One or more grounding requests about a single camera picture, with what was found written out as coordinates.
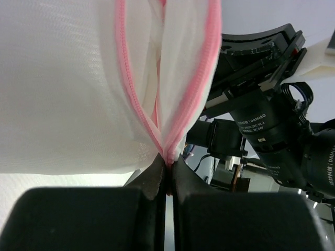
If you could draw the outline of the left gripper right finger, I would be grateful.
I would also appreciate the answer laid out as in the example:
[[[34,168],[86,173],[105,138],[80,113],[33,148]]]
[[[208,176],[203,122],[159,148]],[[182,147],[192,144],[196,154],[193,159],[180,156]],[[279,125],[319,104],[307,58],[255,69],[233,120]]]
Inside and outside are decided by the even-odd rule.
[[[220,191],[182,158],[171,181],[176,250],[334,250],[318,214],[298,194]]]

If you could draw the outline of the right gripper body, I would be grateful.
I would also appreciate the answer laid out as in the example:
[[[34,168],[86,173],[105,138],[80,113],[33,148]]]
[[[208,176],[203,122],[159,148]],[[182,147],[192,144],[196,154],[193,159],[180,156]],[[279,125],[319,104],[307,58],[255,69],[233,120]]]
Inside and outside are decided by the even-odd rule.
[[[263,162],[300,162],[312,134],[306,111],[310,87],[296,83],[297,101],[285,80],[307,53],[305,38],[291,24],[248,35],[221,36],[218,64],[203,116],[187,142],[205,147],[214,157],[243,156],[248,141]]]

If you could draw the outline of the white mesh laundry bag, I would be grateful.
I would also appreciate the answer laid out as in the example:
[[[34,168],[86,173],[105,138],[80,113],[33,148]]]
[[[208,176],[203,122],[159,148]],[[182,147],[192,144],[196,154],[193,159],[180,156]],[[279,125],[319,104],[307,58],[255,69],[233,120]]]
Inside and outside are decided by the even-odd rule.
[[[205,51],[178,120],[158,126],[140,91],[148,1],[1,1],[1,172],[127,173],[172,165],[202,112],[221,46],[212,1]]]

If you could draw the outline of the white bra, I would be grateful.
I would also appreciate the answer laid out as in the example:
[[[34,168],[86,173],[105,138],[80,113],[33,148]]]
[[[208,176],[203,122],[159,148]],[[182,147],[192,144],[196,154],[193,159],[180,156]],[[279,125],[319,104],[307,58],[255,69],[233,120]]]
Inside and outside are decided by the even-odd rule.
[[[178,120],[187,88],[202,88],[195,81],[205,51],[206,21],[212,1],[148,1],[149,22],[146,71],[148,81],[140,91],[144,109],[157,116],[160,127]]]

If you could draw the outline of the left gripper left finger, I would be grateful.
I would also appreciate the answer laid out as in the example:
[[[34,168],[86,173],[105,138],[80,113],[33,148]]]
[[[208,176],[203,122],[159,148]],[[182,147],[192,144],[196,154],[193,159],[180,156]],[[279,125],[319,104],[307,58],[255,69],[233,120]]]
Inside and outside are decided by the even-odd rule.
[[[165,163],[124,187],[34,188],[15,203],[1,250],[163,250]]]

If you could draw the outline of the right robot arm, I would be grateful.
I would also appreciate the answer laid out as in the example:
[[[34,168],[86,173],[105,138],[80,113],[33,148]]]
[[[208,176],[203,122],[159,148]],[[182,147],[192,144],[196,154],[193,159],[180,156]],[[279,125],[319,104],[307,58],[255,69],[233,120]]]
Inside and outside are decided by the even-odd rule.
[[[221,38],[206,120],[194,124],[187,143],[219,159],[244,159],[250,143],[277,184],[334,205],[334,120],[307,119],[314,94],[303,80],[320,66],[334,67],[328,40],[306,48],[291,24]]]

